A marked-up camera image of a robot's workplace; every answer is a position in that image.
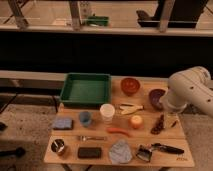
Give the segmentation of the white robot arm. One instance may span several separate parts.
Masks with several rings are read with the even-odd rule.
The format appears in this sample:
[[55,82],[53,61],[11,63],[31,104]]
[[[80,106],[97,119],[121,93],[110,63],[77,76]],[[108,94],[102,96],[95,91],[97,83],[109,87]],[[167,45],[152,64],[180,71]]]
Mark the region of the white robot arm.
[[181,113],[190,103],[213,117],[213,91],[207,87],[210,80],[210,72],[201,66],[172,74],[161,98],[163,108],[167,113]]

